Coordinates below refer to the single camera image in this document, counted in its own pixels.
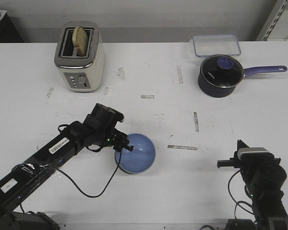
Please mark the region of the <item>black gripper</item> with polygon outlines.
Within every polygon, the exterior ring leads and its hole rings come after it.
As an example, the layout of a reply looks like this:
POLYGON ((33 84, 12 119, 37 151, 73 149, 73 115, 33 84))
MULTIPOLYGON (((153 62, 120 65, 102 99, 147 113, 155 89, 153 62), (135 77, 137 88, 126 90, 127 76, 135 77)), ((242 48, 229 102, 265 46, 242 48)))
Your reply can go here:
POLYGON ((128 151, 133 151, 134 146, 129 146, 130 141, 128 140, 128 135, 115 128, 101 137, 101 142, 96 142, 96 145, 99 147, 113 147, 114 150, 123 151, 123 149, 126 149, 128 151))
POLYGON ((237 151, 234 153, 234 157, 229 160, 217 161, 217 167, 234 167, 239 168, 245 175, 282 175, 282 167, 280 164, 280 158, 275 158, 274 155, 270 157, 258 156, 258 157, 246 157, 244 160, 239 160, 237 153, 247 153, 250 151, 250 147, 245 144, 241 139, 237 141, 237 151))

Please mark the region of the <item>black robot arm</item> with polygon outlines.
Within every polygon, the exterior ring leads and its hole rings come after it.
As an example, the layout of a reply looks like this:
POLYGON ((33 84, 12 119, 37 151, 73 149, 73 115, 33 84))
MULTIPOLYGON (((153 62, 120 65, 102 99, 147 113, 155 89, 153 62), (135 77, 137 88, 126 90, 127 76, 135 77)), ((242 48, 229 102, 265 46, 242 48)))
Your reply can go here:
POLYGON ((123 120, 122 113, 98 103, 82 123, 74 121, 63 125, 58 136, 14 166, 0 180, 0 230, 60 229, 45 213, 20 213, 15 209, 83 148, 97 145, 101 149, 113 147, 118 152, 133 150, 127 135, 115 128, 116 123, 123 120))
POLYGON ((239 139, 234 156, 217 162, 218 168, 239 169, 255 217, 255 221, 229 219, 227 230, 288 230, 288 215, 281 201, 284 195, 281 187, 287 174, 280 161, 265 148, 251 148, 239 139))

